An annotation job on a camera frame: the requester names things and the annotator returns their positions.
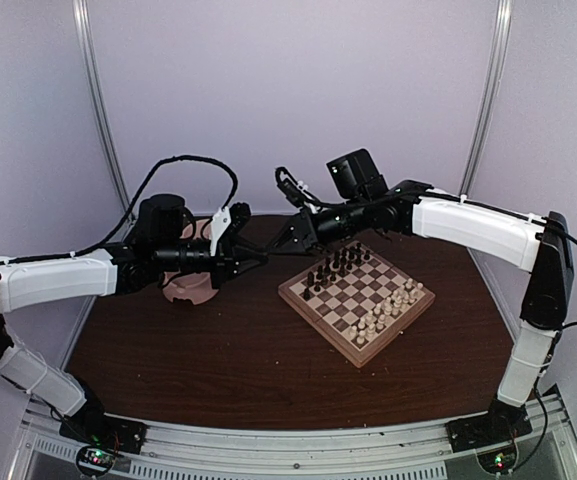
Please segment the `aluminium frame post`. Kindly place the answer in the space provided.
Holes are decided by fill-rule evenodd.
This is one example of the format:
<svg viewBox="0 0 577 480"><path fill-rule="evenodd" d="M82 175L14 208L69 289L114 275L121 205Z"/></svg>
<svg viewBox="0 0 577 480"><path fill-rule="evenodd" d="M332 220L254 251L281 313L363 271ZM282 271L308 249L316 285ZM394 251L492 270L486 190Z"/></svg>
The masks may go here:
<svg viewBox="0 0 577 480"><path fill-rule="evenodd" d="M483 152L494 112L495 100L501 84L508 44L511 34L513 4L511 0L499 0L491 40L488 67L484 81L475 129L469 149L466 167L459 192L468 195L473 189L477 170L483 158Z"/></svg>
<svg viewBox="0 0 577 480"><path fill-rule="evenodd" d="M95 124L101 142L104 160L108 167L111 183L120 206L124 212L127 212L129 211L130 198L117 157L115 142L104 101L90 23L89 2L86 0L73 0L72 7L75 30L83 58Z"/></svg>

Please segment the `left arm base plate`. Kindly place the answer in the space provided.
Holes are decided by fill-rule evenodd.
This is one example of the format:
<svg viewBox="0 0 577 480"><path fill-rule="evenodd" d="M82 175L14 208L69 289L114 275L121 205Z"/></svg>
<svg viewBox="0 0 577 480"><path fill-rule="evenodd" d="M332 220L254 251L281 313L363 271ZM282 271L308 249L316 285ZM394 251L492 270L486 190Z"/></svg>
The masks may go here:
<svg viewBox="0 0 577 480"><path fill-rule="evenodd" d="M147 425L142 422L117 417L105 417L101 429L96 433L85 433L72 419L61 423L59 434L62 437L79 441L104 450L139 454L146 438Z"/></svg>

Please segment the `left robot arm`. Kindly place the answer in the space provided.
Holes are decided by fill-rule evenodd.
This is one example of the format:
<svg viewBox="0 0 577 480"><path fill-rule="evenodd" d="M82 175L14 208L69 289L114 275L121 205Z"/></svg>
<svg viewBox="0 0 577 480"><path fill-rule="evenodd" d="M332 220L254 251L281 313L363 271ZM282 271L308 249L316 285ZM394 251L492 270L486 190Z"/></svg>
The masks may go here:
<svg viewBox="0 0 577 480"><path fill-rule="evenodd" d="M0 376L34 394L91 444L112 433L96 395L73 376L49 365L5 326L5 314L27 306L78 298L127 295L162 283L168 273L207 273L213 288L242 274L246 262L266 263L261 248L240 237L250 218L245 203L220 209L209 238L184 236L195 228L182 197L154 195L141 202L136 222L120 242L89 253L31 258L0 257Z"/></svg>

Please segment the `front aluminium rail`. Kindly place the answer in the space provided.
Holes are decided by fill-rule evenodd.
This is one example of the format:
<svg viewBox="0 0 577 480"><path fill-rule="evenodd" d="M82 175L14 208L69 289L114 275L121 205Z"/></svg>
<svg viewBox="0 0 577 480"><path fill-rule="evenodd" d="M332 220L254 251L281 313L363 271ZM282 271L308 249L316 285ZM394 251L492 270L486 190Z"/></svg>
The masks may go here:
<svg viewBox="0 0 577 480"><path fill-rule="evenodd" d="M321 431L220 430L146 422L141 451L121 453L100 479L577 479L577 439L554 397L547 434L512 475L489 474L481 450L455 452L445 420ZM3 479L87 479L82 444L26 411Z"/></svg>

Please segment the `left circuit board with LEDs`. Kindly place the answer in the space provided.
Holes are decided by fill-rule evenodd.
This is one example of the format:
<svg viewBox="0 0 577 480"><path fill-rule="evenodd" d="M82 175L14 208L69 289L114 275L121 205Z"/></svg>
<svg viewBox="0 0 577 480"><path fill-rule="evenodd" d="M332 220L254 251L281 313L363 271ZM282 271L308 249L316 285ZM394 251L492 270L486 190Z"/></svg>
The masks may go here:
<svg viewBox="0 0 577 480"><path fill-rule="evenodd" d="M115 462L115 455L93 446L80 448L75 458L75 463L79 468L96 472L110 470Z"/></svg>

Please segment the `wooden chess board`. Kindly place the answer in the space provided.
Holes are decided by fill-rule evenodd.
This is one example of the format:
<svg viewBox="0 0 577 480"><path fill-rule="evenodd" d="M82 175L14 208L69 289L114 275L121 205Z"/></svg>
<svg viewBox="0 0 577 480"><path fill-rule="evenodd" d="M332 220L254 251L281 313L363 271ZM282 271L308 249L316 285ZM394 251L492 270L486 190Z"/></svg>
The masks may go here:
<svg viewBox="0 0 577 480"><path fill-rule="evenodd" d="M340 261L340 268L343 266L346 269L345 276L338 274L340 268L332 268L335 251L282 283L278 287L278 294L351 364L357 368L362 368L397 336L403 334L404 330L434 303L435 294L421 281L399 270L361 242L364 253L370 252L370 259L364 261L363 254L362 264L356 266L357 242L359 241L352 241L337 250L342 252L344 248L347 250L351 246L355 248L354 260L347 259L345 264ZM334 282L330 280L331 274L324 275L326 257L331 257L331 272L337 273L337 279ZM346 268L349 261L354 262L352 270ZM323 266L323 278L317 281L316 273L319 265ZM306 278L310 271L314 273L315 283L312 287L307 287ZM349 327L409 279L424 285L425 299L417 307L418 316L407 322L402 328L397 328L396 331L391 331L385 336L377 338L363 349L358 349L351 344L347 335ZM306 288L312 290L312 297L308 301L303 298L303 292Z"/></svg>

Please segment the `right circuit board with LEDs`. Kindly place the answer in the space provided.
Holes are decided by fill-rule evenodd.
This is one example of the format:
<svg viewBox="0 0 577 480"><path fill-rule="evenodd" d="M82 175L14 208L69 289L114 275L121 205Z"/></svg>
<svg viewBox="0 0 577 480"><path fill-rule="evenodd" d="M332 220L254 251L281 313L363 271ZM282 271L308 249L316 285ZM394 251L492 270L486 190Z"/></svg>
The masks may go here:
<svg viewBox="0 0 577 480"><path fill-rule="evenodd" d="M518 460L517 449L507 446L483 451L477 454L479 466L488 474L505 474L511 471Z"/></svg>

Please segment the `white chess pieces group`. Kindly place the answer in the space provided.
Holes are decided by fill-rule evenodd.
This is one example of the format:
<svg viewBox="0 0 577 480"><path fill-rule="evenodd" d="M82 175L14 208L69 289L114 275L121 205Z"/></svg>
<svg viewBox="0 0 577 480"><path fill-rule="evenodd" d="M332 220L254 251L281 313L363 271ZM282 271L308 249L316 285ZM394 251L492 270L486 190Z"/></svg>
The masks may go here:
<svg viewBox="0 0 577 480"><path fill-rule="evenodd" d="M358 349L365 348L377 338L415 319L417 307L424 299L424 285L407 280L349 327L348 340Z"/></svg>

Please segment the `dark chess piece tall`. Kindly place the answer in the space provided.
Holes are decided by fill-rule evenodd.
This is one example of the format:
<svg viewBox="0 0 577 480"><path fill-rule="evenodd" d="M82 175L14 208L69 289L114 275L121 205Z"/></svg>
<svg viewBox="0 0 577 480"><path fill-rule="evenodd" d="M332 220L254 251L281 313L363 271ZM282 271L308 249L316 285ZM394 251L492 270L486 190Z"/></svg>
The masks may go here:
<svg viewBox="0 0 577 480"><path fill-rule="evenodd" d="M341 261L341 252L336 251L334 253L334 256L333 256L332 268L333 269L339 269L340 268L340 261Z"/></svg>

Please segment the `right aluminium frame post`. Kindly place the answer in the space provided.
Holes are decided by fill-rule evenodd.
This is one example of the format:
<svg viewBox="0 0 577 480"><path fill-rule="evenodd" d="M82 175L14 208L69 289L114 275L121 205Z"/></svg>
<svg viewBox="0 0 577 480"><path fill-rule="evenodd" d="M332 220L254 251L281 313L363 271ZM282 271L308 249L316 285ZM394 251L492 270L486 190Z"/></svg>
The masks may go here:
<svg viewBox="0 0 577 480"><path fill-rule="evenodd" d="M473 189L477 170L483 158L483 152L494 112L495 100L501 84L508 44L511 34L513 4L511 0L499 0L491 40L488 67L484 81L475 129L469 149L466 167L459 192L468 195Z"/></svg>

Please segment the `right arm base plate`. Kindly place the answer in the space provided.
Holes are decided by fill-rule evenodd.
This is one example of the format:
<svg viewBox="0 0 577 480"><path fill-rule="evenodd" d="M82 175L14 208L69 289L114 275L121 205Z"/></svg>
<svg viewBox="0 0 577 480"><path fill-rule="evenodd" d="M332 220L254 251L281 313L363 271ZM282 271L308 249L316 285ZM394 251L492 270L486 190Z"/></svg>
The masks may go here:
<svg viewBox="0 0 577 480"><path fill-rule="evenodd" d="M452 451L458 453L512 442L530 434L533 428L527 419L511 424L505 419L481 415L452 420L446 424L446 430Z"/></svg>

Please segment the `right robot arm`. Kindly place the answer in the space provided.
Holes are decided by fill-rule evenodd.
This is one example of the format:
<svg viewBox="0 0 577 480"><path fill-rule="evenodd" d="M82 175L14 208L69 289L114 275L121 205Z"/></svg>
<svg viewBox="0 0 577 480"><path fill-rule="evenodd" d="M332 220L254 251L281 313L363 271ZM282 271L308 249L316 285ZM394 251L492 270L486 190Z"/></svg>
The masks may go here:
<svg viewBox="0 0 577 480"><path fill-rule="evenodd" d="M366 149L326 167L343 199L340 203L321 201L299 186L287 168L276 168L277 186L298 212L271 240L272 253L303 254L371 229L447 241L529 273L519 337L480 423L487 440L503 440L523 418L523 407L568 314L574 266L565 217L506 211L419 181L389 187Z"/></svg>

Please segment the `circuit board with leds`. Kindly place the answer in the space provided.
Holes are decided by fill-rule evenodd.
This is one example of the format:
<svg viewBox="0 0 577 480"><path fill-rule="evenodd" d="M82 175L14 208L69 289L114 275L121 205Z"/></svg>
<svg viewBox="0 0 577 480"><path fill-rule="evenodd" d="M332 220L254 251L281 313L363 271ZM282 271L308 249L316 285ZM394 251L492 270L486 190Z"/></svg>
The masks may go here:
<svg viewBox="0 0 577 480"><path fill-rule="evenodd" d="M479 466L488 474L505 474L511 471L518 460L517 449L507 446L483 451L477 454Z"/></svg>
<svg viewBox="0 0 577 480"><path fill-rule="evenodd" d="M115 462L115 455L93 446L80 448L75 458L75 463L79 468L96 472L110 470Z"/></svg>

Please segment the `left aluminium frame post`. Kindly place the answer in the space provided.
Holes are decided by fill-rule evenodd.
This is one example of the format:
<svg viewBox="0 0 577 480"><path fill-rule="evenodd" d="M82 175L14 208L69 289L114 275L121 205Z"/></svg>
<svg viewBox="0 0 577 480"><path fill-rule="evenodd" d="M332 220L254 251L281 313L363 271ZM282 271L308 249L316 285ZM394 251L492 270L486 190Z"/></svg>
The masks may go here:
<svg viewBox="0 0 577 480"><path fill-rule="evenodd" d="M120 206L124 212L127 212L129 211L130 198L117 157L115 142L104 101L90 23L89 2L86 0L73 0L72 7L75 30L83 58L95 124L101 142L104 160L108 167L111 183Z"/></svg>

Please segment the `pink double pet bowl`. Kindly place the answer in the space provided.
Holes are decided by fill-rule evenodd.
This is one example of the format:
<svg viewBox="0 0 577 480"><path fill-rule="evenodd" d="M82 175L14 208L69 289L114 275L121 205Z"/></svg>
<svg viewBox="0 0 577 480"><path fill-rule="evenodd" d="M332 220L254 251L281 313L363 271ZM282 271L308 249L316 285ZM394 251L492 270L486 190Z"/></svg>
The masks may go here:
<svg viewBox="0 0 577 480"><path fill-rule="evenodd" d="M219 290L212 287L209 273L178 276L177 272L166 272L162 292L170 302L184 300L200 305L213 299Z"/></svg>

